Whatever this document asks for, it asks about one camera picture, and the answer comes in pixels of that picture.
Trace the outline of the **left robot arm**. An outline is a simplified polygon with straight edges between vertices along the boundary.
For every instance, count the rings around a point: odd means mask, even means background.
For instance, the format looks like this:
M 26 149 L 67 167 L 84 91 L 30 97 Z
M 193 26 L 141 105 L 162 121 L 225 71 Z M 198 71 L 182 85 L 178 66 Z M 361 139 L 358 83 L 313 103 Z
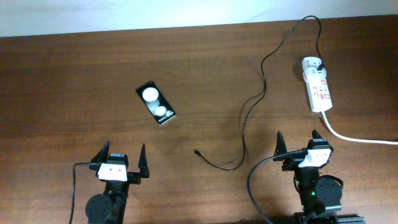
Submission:
M 92 196 L 86 203 L 89 224 L 122 224 L 129 187 L 139 185 L 142 179 L 150 176 L 145 145 L 141 147 L 139 172 L 129 172 L 128 156 L 110 153 L 109 147 L 107 141 L 89 164 L 89 169 L 96 172 L 96 178 L 105 183 L 104 192 Z

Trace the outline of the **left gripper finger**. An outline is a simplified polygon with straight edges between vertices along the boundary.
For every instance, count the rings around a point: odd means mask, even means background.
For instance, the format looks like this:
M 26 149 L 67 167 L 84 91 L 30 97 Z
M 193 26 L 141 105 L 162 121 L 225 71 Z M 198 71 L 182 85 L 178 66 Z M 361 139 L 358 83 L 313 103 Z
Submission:
M 140 177 L 148 179 L 150 176 L 150 171 L 149 171 L 149 166 L 147 163 L 147 157 L 146 157 L 146 145 L 143 144 L 141 148 L 141 153 L 140 153 L 140 158 L 138 162 L 138 168 L 140 172 Z
M 106 141 L 101 150 L 92 158 L 91 164 L 100 164 L 105 162 L 109 154 L 109 141 Z

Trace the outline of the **black smartphone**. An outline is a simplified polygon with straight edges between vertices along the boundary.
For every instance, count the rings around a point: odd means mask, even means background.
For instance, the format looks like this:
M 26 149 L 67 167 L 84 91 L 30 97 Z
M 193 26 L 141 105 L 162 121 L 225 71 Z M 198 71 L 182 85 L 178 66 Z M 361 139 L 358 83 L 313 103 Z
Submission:
M 177 113 L 153 81 L 149 81 L 136 89 L 146 108 L 158 125 L 164 125 L 174 119 Z

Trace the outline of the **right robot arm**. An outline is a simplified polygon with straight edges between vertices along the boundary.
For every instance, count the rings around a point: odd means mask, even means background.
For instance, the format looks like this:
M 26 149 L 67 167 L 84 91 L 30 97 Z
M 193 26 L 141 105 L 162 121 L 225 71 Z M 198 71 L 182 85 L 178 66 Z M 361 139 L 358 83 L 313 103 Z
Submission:
M 284 137 L 277 133 L 274 161 L 282 161 L 283 171 L 294 172 L 295 189 L 300 196 L 302 212 L 293 214 L 294 224 L 354 224 L 364 223 L 364 217 L 357 215 L 338 216 L 343 196 L 343 181 L 332 175 L 321 175 L 334 149 L 317 130 L 307 147 L 297 151 L 287 150 Z

